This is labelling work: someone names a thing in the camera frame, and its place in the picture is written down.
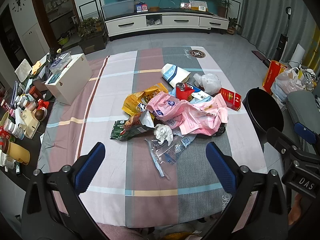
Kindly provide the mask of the red cigarette carton box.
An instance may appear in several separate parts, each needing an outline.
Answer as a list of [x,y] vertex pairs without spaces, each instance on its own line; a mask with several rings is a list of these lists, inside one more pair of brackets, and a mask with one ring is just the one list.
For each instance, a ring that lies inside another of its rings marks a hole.
[[222,95],[228,108],[234,111],[238,111],[241,108],[242,99],[240,94],[225,88],[220,89],[220,94]]

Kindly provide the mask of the dark planter with plants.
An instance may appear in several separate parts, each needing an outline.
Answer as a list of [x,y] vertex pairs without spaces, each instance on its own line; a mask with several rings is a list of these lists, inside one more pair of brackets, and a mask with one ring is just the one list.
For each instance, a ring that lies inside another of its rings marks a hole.
[[103,50],[107,45],[107,31],[100,17],[84,19],[78,28],[79,46],[85,55]]

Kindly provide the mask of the yellow chips bag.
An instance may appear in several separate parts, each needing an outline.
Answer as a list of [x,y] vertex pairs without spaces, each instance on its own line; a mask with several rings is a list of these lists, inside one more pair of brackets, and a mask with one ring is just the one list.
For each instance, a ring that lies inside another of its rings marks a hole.
[[149,101],[160,92],[168,93],[162,83],[158,83],[141,92],[132,93],[126,97],[121,109],[130,116],[143,112]]

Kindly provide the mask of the pink plastic mailer bag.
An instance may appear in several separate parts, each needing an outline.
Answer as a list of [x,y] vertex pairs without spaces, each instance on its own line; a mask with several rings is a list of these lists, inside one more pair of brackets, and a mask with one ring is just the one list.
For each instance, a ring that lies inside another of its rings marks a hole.
[[228,109],[221,94],[209,101],[192,104],[160,92],[149,101],[146,109],[171,129],[178,127],[182,135],[212,136],[221,124],[228,122]]

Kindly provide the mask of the wall clock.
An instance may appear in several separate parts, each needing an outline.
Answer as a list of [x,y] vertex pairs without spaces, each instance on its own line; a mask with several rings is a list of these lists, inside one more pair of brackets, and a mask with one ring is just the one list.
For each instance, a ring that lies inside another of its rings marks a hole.
[[14,0],[12,10],[14,12],[20,12],[25,6],[25,1],[26,0]]

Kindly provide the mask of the green wafer snack bag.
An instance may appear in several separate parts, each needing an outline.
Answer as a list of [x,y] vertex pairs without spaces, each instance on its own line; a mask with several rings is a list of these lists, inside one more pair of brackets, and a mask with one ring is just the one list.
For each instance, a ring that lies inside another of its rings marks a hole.
[[154,116],[149,111],[143,111],[134,114],[127,120],[115,121],[110,139],[128,140],[154,128]]

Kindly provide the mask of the black round trash bin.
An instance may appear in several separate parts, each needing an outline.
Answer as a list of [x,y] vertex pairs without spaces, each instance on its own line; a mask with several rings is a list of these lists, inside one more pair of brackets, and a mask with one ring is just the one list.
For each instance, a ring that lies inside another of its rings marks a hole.
[[280,132],[284,128],[284,118],[277,102],[263,89],[250,89],[242,101],[253,124],[261,146],[267,143],[267,131],[274,127]]

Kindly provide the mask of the white tissue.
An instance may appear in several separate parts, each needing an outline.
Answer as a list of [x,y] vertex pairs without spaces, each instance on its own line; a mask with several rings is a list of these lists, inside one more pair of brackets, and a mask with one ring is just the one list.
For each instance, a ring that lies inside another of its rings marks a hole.
[[164,124],[157,124],[153,134],[160,145],[167,141],[168,146],[170,146],[174,138],[171,128]]

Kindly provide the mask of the white tv cabinet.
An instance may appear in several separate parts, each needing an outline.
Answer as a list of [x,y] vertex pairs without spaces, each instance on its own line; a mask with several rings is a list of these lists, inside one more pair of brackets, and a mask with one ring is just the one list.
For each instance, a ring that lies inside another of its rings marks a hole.
[[140,33],[143,31],[193,29],[210,31],[228,29],[229,20],[226,18],[200,12],[150,12],[135,13],[105,21],[108,36]]

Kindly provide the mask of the black upright vacuum cleaner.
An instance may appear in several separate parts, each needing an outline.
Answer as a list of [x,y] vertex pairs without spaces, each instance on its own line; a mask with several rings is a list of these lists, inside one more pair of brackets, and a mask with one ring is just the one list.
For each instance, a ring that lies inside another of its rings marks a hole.
[[287,46],[288,42],[288,32],[289,32],[289,26],[290,26],[290,18],[292,14],[292,8],[291,7],[286,7],[285,12],[287,14],[287,23],[286,23],[286,28],[285,28],[285,33],[280,35],[279,42],[276,48],[276,53],[274,56],[274,60],[280,62],[281,59],[283,58],[283,55],[285,53],[285,49]]

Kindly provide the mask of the clear plastic zip bag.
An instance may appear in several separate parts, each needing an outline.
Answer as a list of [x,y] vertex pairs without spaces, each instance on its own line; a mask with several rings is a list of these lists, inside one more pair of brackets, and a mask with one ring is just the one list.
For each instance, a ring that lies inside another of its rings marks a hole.
[[165,166],[175,165],[182,153],[195,140],[195,138],[195,134],[183,137],[174,135],[170,146],[167,142],[160,145],[156,139],[145,139],[153,164],[161,178],[169,179],[168,172],[166,171],[167,168]]

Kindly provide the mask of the white medicine bottle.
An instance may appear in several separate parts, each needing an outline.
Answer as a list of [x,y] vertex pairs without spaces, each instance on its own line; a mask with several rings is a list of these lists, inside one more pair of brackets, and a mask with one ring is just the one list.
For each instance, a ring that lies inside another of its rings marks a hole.
[[11,133],[17,139],[22,140],[24,138],[24,131],[23,129],[18,126],[17,124],[10,123],[8,124],[8,132]]

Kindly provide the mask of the grey window curtains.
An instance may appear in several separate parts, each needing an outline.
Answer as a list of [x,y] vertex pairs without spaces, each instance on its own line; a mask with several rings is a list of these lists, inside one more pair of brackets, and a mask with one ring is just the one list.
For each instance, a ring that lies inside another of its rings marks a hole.
[[308,50],[316,21],[303,0],[243,0],[240,35],[267,58],[275,56],[281,34],[288,42],[282,61],[291,59],[298,44]]

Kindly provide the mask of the potted plant by cabinet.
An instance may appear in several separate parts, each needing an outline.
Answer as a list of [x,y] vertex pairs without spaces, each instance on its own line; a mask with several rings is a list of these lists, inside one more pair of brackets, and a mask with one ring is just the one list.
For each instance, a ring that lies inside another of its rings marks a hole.
[[227,28],[227,33],[229,35],[234,35],[239,28],[242,28],[242,26],[238,23],[237,18],[229,17],[228,20],[229,20],[229,24]]

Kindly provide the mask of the clear plastic organizer box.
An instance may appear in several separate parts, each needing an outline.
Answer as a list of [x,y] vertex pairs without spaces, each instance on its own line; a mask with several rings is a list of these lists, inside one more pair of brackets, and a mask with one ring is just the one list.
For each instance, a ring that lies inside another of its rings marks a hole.
[[71,53],[61,54],[49,67],[52,74],[58,74],[71,62]]

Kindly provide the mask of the yellow paper cup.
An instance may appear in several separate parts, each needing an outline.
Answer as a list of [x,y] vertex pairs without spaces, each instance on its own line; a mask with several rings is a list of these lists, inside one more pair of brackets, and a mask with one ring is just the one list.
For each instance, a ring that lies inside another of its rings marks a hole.
[[29,164],[30,152],[18,144],[5,140],[2,145],[2,151],[23,165]]

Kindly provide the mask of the red orange shopping bag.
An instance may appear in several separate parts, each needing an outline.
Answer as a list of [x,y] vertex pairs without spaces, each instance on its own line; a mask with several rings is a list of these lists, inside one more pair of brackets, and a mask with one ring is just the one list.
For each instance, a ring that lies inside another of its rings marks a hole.
[[276,79],[276,77],[281,74],[283,71],[287,70],[288,66],[281,64],[278,61],[272,60],[267,74],[263,80],[262,87],[270,95],[272,95],[271,87]]

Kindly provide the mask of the pink white plastic bag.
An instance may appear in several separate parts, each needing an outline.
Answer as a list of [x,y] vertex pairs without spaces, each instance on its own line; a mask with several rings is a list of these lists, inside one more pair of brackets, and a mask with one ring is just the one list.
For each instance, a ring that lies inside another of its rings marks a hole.
[[297,74],[298,68],[290,68],[280,73],[271,86],[271,92],[281,101],[285,102],[287,96],[296,91],[304,90]]

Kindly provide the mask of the potted plant on cabinet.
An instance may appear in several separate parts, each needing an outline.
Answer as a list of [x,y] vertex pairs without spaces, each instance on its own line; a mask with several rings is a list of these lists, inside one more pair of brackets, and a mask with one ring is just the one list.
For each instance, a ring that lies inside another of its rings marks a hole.
[[233,6],[233,3],[230,0],[215,0],[217,4],[217,15],[219,17],[225,18],[227,11],[230,7]]

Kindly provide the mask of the red snack wrapper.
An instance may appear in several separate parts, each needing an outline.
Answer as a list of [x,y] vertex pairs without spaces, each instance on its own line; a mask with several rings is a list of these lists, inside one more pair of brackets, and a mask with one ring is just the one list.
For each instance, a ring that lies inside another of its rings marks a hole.
[[179,100],[190,101],[192,99],[192,94],[195,92],[192,86],[186,82],[179,82],[176,84],[176,98]]

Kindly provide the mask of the grey sofa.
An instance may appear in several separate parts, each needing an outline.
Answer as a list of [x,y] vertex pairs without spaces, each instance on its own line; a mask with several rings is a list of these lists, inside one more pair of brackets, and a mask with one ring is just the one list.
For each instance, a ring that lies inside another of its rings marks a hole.
[[313,147],[297,135],[293,129],[294,124],[300,122],[311,131],[319,134],[319,110],[314,95],[306,90],[295,91],[287,96],[285,103],[283,133],[301,150],[315,154]]

